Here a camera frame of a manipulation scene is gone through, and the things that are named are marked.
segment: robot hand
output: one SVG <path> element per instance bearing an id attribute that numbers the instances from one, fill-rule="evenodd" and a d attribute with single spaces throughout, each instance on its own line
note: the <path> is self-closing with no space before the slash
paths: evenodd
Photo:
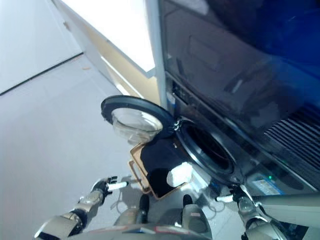
<path id="1" fill-rule="evenodd" d="M 80 198 L 74 208 L 63 215 L 55 216 L 47 221 L 35 234 L 35 239 L 65 239 L 81 233 L 97 215 L 98 208 L 104 204 L 105 198 L 112 190 L 124 188 L 128 182 L 117 183 L 117 176 L 98 180 L 87 196 Z"/>

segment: floor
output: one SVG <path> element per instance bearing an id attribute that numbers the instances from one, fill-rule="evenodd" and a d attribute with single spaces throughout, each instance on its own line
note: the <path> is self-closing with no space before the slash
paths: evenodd
<path id="1" fill-rule="evenodd" d="M 100 103 L 120 94 L 85 56 L 73 59 L 0 96 L 1 239 L 29 239 L 48 218 L 69 211 L 103 177 L 131 181 L 130 149 L 103 121 Z M 151 198 L 149 220 L 181 211 L 176 191 Z M 107 197 L 87 230 L 111 226 L 141 195 L 136 183 Z M 213 239 L 240 239 L 237 206 L 212 201 L 203 210 Z"/>

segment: door glass window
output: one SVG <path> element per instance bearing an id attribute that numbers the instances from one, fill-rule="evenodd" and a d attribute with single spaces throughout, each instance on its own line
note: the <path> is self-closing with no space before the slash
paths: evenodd
<path id="1" fill-rule="evenodd" d="M 137 109 L 117 108 L 112 119 L 114 131 L 132 145 L 150 142 L 163 129 L 157 118 Z"/>

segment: brown basket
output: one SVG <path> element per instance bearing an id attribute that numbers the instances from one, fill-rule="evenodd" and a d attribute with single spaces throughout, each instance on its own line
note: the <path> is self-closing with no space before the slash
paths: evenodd
<path id="1" fill-rule="evenodd" d="M 131 153 L 132 160 L 128 162 L 128 165 L 131 169 L 131 172 L 134 175 L 134 177 L 136 178 L 136 180 L 138 181 L 138 183 L 141 187 L 141 190 L 144 194 L 148 194 L 151 192 L 155 199 L 161 200 L 161 199 L 167 197 L 169 194 L 173 193 L 174 191 L 180 189 L 185 184 L 187 184 L 187 183 L 184 183 L 180 186 L 177 186 L 175 189 L 166 193 L 162 197 L 158 197 L 157 194 L 154 192 L 154 190 L 152 189 L 152 187 L 149 184 L 149 181 L 147 179 L 148 172 L 146 171 L 144 164 L 141 161 L 141 151 L 144 148 L 144 146 L 145 146 L 144 144 L 138 144 L 133 149 L 131 149 L 130 153 Z"/>

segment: washing machine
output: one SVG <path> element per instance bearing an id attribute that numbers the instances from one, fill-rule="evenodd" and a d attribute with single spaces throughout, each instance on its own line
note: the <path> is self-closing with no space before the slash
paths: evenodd
<path id="1" fill-rule="evenodd" d="M 172 141 L 219 184 L 256 196 L 318 191 L 319 3 L 158 2 L 167 109 L 112 96 L 104 119 L 131 143 Z"/>

